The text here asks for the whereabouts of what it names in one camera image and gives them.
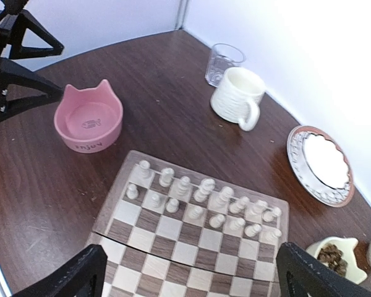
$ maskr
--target small bowl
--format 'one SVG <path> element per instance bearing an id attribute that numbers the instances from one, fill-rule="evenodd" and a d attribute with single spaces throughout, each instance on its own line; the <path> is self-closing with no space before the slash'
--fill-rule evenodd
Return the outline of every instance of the small bowl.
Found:
<path id="1" fill-rule="evenodd" d="M 96 88 L 67 85 L 55 116 L 64 143 L 79 153 L 96 153 L 112 145 L 121 133 L 122 103 L 104 79 Z"/>
<path id="2" fill-rule="evenodd" d="M 318 241 L 317 243 L 313 243 L 310 247 L 307 248 L 306 251 L 312 257 L 317 259 L 320 250 L 324 248 L 324 246 L 328 243 L 335 244 L 337 248 L 344 253 L 342 259 L 344 259 L 348 263 L 348 269 L 346 271 L 345 278 L 357 285 L 363 282 L 367 278 L 367 274 L 363 270 L 358 268 L 356 257 L 353 251 L 359 241 L 355 238 L 339 238 L 332 236 Z"/>

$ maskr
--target chess piece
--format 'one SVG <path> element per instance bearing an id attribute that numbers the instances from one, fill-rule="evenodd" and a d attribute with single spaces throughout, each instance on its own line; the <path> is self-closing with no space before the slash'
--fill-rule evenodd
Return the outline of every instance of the chess piece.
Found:
<path id="1" fill-rule="evenodd" d="M 214 217 L 211 217 L 209 220 L 210 226 L 214 229 L 221 227 L 224 222 L 225 216 L 220 213 L 218 215 L 215 215 Z"/>
<path id="2" fill-rule="evenodd" d="M 190 210 L 188 216 L 191 219 L 196 220 L 196 219 L 200 218 L 202 213 L 203 213 L 203 208 L 201 208 L 201 206 L 195 206 L 192 210 Z"/>
<path id="3" fill-rule="evenodd" d="M 197 202 L 203 202 L 213 192 L 215 188 L 215 180 L 211 178 L 205 178 L 199 185 L 199 189 L 194 193 L 194 199 Z"/>
<path id="4" fill-rule="evenodd" d="M 128 186 L 128 189 L 126 190 L 126 196 L 129 198 L 129 199 L 136 199 L 137 196 L 139 195 L 139 191 L 137 190 L 137 187 L 136 185 L 134 184 L 130 184 Z"/>
<path id="5" fill-rule="evenodd" d="M 161 205 L 161 197 L 158 195 L 158 194 L 153 194 L 151 196 L 151 201 L 152 201 L 152 205 L 153 207 L 159 207 Z"/>
<path id="6" fill-rule="evenodd" d="M 262 215 L 262 219 L 265 222 L 272 222 L 275 218 L 280 217 L 282 214 L 282 211 L 279 207 L 274 207 L 272 210 L 264 212 Z"/>
<path id="7" fill-rule="evenodd" d="M 229 229 L 236 231 L 236 230 L 241 229 L 245 224 L 246 224 L 246 221 L 244 220 L 244 218 L 237 218 L 236 220 L 233 220 L 229 224 Z"/>
<path id="8" fill-rule="evenodd" d="M 177 212 L 178 209 L 179 209 L 179 201 L 175 198 L 171 198 L 168 204 L 166 204 L 166 210 L 170 213 L 174 213 L 174 212 Z"/>
<path id="9" fill-rule="evenodd" d="M 177 194 L 183 196 L 189 190 L 190 185 L 191 185 L 190 178 L 188 176 L 183 176 L 180 179 L 179 184 L 177 186 Z"/>
<path id="10" fill-rule="evenodd" d="M 216 202 L 218 205 L 225 205 L 228 203 L 229 198 L 231 198 L 233 195 L 234 190 L 232 190 L 230 187 L 224 187 L 220 193 L 218 193 Z"/>
<path id="11" fill-rule="evenodd" d="M 256 203 L 253 203 L 249 207 L 249 212 L 252 215 L 260 215 L 262 214 L 268 207 L 268 203 L 262 200 L 258 200 Z"/>
<path id="12" fill-rule="evenodd" d="M 265 239 L 272 241 L 280 238 L 280 236 L 282 236 L 282 232 L 279 229 L 274 229 L 265 234 Z"/>
<path id="13" fill-rule="evenodd" d="M 242 197 L 229 206 L 229 211 L 232 213 L 239 213 L 246 208 L 248 202 L 250 202 L 249 198 Z"/>
<path id="14" fill-rule="evenodd" d="M 261 225 L 259 224 L 254 224 L 254 225 L 251 225 L 251 226 L 247 226 L 245 228 L 245 234 L 246 236 L 248 237 L 254 237 L 256 236 L 257 234 L 259 234 L 259 232 L 261 232 L 262 230 L 262 227 Z"/>
<path id="15" fill-rule="evenodd" d="M 174 170 L 172 168 L 165 168 L 161 171 L 159 183 L 163 187 L 169 187 L 172 183 Z"/>
<path id="16" fill-rule="evenodd" d="M 148 178 L 150 176 L 150 163 L 146 160 L 140 161 L 140 169 L 142 170 L 142 177 Z"/>

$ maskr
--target white container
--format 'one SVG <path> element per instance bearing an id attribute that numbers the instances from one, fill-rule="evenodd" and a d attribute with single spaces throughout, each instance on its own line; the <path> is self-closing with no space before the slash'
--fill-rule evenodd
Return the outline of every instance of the white container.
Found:
<path id="1" fill-rule="evenodd" d="M 339 238 L 332 236 L 318 241 L 317 243 L 313 243 L 310 247 L 307 248 L 306 251 L 312 257 L 317 259 L 320 250 L 324 248 L 324 246 L 328 243 L 335 244 L 336 247 L 343 252 L 342 259 L 344 259 L 348 263 L 348 269 L 346 270 L 345 278 L 357 285 L 363 282 L 367 278 L 367 274 L 363 270 L 358 268 L 356 257 L 353 252 L 359 241 L 355 238 Z"/>

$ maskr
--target decorative plate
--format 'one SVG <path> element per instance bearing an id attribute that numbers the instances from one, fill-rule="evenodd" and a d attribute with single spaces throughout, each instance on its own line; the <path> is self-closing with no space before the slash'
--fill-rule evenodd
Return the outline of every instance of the decorative plate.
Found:
<path id="1" fill-rule="evenodd" d="M 292 170 L 303 187 L 332 207 L 349 203 L 355 191 L 349 161 L 325 132 L 311 126 L 295 127 L 287 141 Z"/>

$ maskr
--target wooden table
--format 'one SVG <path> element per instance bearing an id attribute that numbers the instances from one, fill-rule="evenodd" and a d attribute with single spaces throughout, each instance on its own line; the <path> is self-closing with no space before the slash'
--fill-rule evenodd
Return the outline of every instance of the wooden table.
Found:
<path id="1" fill-rule="evenodd" d="M 58 104 L 0 124 L 0 263 L 13 292 L 79 252 L 117 171 L 134 149 L 289 202 L 289 240 L 306 248 L 327 236 L 354 236 L 370 273 L 371 208 L 356 192 L 328 207 L 291 171 L 286 141 L 297 121 L 265 96 L 252 132 L 220 119 L 205 81 L 209 49 L 183 31 L 96 49 L 39 71 L 60 86 L 95 87 L 108 79 L 124 105 L 124 126 L 107 150 L 84 155 L 57 135 Z M 15 89 L 19 97 L 26 91 Z M 371 277 L 363 286 L 371 290 Z"/>

